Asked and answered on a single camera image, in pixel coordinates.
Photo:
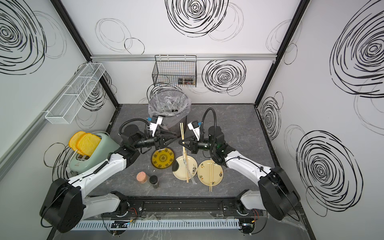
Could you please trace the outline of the bamboo chopsticks pair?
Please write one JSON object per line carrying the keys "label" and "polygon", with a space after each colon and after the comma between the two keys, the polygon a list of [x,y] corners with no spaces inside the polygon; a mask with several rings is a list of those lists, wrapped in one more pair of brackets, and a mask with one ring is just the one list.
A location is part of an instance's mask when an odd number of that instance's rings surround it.
{"label": "bamboo chopsticks pair", "polygon": [[210,159],[210,181],[209,181],[209,191],[212,192],[212,182],[213,182],[213,160]]}

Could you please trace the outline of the chopsticks green tip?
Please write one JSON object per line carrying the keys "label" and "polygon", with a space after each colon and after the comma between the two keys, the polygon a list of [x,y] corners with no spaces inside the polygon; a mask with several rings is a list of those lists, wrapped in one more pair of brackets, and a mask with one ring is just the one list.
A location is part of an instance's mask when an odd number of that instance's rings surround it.
{"label": "chopsticks green tip", "polygon": [[188,169],[188,158],[184,156],[183,158],[185,169],[186,169],[186,182],[189,183],[189,169]]}

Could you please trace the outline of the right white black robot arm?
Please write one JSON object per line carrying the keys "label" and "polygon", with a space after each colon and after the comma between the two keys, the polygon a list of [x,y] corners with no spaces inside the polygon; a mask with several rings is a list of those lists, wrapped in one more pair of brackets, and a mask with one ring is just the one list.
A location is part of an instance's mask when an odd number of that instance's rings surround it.
{"label": "right white black robot arm", "polygon": [[187,125],[193,136],[180,140],[179,144],[191,154],[207,151],[214,163],[237,171],[257,185],[256,191],[244,190],[237,196],[235,206],[240,215],[263,210],[279,221],[289,216],[301,198],[287,173],[279,166],[271,168],[256,163],[231,147],[217,125],[215,110],[208,108],[206,111],[212,112],[214,118],[208,137],[205,137],[204,121],[193,121]]}

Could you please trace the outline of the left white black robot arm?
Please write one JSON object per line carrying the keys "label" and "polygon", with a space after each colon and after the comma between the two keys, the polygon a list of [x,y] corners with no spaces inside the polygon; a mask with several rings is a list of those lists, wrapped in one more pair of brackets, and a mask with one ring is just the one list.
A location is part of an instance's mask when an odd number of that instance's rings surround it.
{"label": "left white black robot arm", "polygon": [[97,215],[112,213],[125,217],[132,209],[125,195],[113,191],[89,197],[89,193],[131,166],[143,154],[143,148],[163,149],[178,138],[177,133],[162,127],[162,117],[128,120],[120,126],[119,136],[121,145],[104,161],[68,180],[58,178],[52,182],[40,210],[41,222],[47,222],[47,228],[66,233],[80,221]]}

